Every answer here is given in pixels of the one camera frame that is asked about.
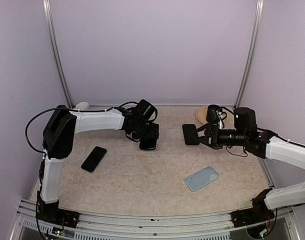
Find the light blue phone case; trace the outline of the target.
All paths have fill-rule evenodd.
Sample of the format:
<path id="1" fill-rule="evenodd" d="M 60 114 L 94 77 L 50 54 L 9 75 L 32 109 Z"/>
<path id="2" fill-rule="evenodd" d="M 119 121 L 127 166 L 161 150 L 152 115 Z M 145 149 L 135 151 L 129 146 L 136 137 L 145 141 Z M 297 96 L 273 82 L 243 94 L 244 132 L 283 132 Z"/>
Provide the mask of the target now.
<path id="1" fill-rule="evenodd" d="M 190 189 L 190 191 L 196 192 L 204 188 L 205 186 L 213 183 L 219 177 L 220 175 L 212 166 L 207 166 L 193 173 L 192 175 L 185 177 L 184 182 Z"/>

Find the blue edged smartphone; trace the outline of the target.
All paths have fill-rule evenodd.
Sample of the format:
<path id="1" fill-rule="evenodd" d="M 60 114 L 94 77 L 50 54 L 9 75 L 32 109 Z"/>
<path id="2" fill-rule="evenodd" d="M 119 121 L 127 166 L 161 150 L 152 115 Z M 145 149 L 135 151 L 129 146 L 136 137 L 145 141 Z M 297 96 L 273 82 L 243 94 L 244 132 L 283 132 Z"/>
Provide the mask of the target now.
<path id="1" fill-rule="evenodd" d="M 107 150 L 105 148 L 96 146 L 82 163 L 81 169 L 93 173 L 106 153 Z"/>

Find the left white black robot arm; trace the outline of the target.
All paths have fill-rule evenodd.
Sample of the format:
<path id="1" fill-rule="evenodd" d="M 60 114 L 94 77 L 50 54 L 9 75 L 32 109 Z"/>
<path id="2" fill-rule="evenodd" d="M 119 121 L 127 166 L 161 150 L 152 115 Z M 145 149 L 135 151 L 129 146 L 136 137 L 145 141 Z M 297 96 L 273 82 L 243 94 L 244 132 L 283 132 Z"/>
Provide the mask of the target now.
<path id="1" fill-rule="evenodd" d="M 36 218 L 63 228 L 76 228 L 80 214 L 59 207 L 58 187 L 62 166 L 71 154 L 75 135 L 99 130 L 124 131 L 126 138 L 139 143 L 141 150 L 155 150 L 159 125 L 158 110 L 142 99 L 135 106 L 123 104 L 109 109 L 69 109 L 59 105 L 51 109 L 43 130 L 43 158 L 39 169 Z"/>

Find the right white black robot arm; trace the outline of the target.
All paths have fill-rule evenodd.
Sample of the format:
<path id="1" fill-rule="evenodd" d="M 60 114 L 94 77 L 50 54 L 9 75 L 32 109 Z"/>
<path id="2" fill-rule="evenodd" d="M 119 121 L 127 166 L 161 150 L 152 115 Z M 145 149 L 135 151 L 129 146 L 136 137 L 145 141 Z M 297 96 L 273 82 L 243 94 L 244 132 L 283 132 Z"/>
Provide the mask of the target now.
<path id="1" fill-rule="evenodd" d="M 206 124 L 184 130 L 184 137 L 213 150 L 242 147 L 244 152 L 261 159 L 276 160 L 305 170 L 305 145 L 284 139 L 277 133 L 259 128 L 256 113 L 248 107 L 235 108 L 231 113 L 234 128 L 225 129 L 224 107 L 209 105 Z M 273 219 L 281 207 L 305 204 L 305 181 L 283 188 L 267 188 L 252 199 L 252 207 L 231 213 L 234 227 L 253 225 Z"/>

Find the black mug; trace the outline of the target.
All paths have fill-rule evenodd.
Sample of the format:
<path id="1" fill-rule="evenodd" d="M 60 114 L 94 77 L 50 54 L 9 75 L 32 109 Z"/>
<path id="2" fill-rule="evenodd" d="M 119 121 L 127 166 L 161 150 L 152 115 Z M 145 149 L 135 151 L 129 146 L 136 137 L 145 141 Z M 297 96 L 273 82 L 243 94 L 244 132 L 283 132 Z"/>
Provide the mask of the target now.
<path id="1" fill-rule="evenodd" d="M 216 110 L 219 110 L 223 114 L 227 115 L 227 113 L 223 111 L 223 108 L 221 106 L 211 104 L 211 105 L 208 106 L 208 110 L 207 110 L 207 114 L 206 114 L 206 120 L 207 120 L 208 123 L 217 124 L 218 120 L 217 120 L 217 116 L 216 116 L 216 113 L 215 113 Z"/>

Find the beige plate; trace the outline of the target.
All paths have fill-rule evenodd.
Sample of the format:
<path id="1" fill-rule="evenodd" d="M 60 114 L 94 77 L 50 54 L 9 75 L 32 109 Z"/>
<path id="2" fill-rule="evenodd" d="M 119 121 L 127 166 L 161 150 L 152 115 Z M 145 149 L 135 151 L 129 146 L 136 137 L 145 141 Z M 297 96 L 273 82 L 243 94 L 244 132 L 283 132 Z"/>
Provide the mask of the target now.
<path id="1" fill-rule="evenodd" d="M 195 111 L 196 119 L 197 119 L 200 123 L 202 123 L 203 125 L 208 123 L 208 121 L 206 120 L 207 111 L 208 111 L 208 105 L 199 107 L 199 108 Z M 223 123 L 224 123 L 224 124 L 227 124 L 227 123 L 230 122 L 230 119 L 229 119 L 229 117 L 228 117 L 226 114 L 222 114 L 221 117 L 222 117 L 222 119 L 223 119 Z"/>

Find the light blue mug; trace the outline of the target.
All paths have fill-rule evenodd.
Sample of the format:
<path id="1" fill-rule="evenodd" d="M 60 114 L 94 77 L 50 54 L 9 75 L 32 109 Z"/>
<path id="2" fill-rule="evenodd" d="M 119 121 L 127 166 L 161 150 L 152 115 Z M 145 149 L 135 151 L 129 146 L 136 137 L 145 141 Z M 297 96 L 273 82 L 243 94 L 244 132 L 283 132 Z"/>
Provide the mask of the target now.
<path id="1" fill-rule="evenodd" d="M 87 110 L 89 108 L 89 103 L 86 101 L 80 102 L 75 105 L 75 109 L 77 110 Z"/>

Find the front aluminium rail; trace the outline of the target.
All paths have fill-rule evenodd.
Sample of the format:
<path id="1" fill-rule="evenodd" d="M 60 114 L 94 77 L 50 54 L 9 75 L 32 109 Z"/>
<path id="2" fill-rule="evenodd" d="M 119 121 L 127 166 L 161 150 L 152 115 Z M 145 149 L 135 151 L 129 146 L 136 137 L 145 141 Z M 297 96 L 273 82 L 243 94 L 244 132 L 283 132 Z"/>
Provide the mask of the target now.
<path id="1" fill-rule="evenodd" d="M 21 200 L 10 240 L 229 240 L 248 239 L 260 223 L 236 227 L 229 212 L 183 216 L 128 216 L 80 212 L 77 219 L 54 224 L 36 220 L 35 201 Z"/>

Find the right aluminium frame post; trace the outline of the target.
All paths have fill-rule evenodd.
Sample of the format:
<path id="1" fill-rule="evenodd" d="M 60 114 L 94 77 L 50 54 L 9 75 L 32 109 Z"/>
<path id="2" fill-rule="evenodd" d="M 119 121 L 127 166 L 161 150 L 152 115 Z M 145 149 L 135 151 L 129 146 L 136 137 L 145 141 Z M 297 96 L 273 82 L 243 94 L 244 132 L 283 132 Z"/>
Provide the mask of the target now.
<path id="1" fill-rule="evenodd" d="M 246 87 L 250 78 L 251 68 L 256 52 L 256 45 L 258 41 L 258 36 L 260 32 L 261 20 L 263 15 L 263 8 L 264 8 L 264 0 L 257 0 L 256 1 L 256 9 L 254 15 L 254 22 L 251 32 L 250 44 L 248 48 L 248 53 L 246 57 L 245 67 L 242 74 L 241 84 L 238 90 L 238 94 L 234 103 L 234 108 L 239 108 L 242 104 L 243 97 L 246 92 Z"/>

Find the aluminium frame post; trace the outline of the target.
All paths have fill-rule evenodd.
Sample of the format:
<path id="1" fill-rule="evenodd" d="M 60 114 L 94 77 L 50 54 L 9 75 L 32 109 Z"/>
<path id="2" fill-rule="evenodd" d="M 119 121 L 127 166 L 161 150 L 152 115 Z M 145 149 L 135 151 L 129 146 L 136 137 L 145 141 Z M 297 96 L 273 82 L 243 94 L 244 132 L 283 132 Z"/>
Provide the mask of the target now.
<path id="1" fill-rule="evenodd" d="M 246 57 L 245 67 L 242 74 L 241 84 L 238 90 L 238 94 L 234 103 L 234 108 L 239 108 L 242 104 L 243 97 L 246 92 L 246 87 L 250 78 L 251 68 L 256 52 L 256 45 L 258 41 L 258 36 L 260 32 L 261 20 L 263 15 L 263 8 L 264 8 L 264 0 L 257 0 L 256 1 L 256 9 L 254 15 L 254 22 L 251 32 L 250 44 L 248 48 L 248 53 Z"/>
<path id="2" fill-rule="evenodd" d="M 66 80 L 62 60 L 60 57 L 60 51 L 59 51 L 59 47 L 58 47 L 58 43 L 57 43 L 55 24 L 54 24 L 52 8 L 51 8 L 51 1 L 43 0 L 42 5 L 43 5 L 46 26 L 48 29 L 49 39 L 50 39 L 50 46 L 51 46 L 52 54 L 54 57 L 57 73 L 59 76 L 59 82 L 60 82 L 60 85 L 61 85 L 61 88 L 63 91 L 63 95 L 64 95 L 67 105 L 69 107 L 73 107 L 74 106 L 73 98 L 71 96 L 71 93 L 70 93 L 70 90 L 68 87 L 68 82 Z"/>

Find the left aluminium frame post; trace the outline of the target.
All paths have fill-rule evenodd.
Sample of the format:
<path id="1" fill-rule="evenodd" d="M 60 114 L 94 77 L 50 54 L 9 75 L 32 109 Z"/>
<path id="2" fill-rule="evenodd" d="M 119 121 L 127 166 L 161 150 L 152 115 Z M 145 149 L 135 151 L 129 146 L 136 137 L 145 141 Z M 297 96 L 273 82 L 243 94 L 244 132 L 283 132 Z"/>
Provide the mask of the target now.
<path id="1" fill-rule="evenodd" d="M 54 57 L 57 73 L 59 76 L 59 82 L 60 82 L 60 85 L 61 85 L 61 88 L 63 91 L 63 95 L 64 95 L 67 105 L 69 107 L 73 107 L 74 106 L 73 98 L 71 96 L 71 93 L 70 93 L 70 90 L 68 87 L 68 82 L 66 80 L 62 60 L 60 57 L 60 51 L 59 51 L 59 47 L 58 47 L 58 43 L 57 43 L 55 24 L 54 24 L 52 8 L 51 8 L 51 1 L 43 0 L 42 5 L 43 5 L 46 26 L 48 29 L 49 39 L 50 39 L 50 46 L 51 46 L 52 54 Z"/>

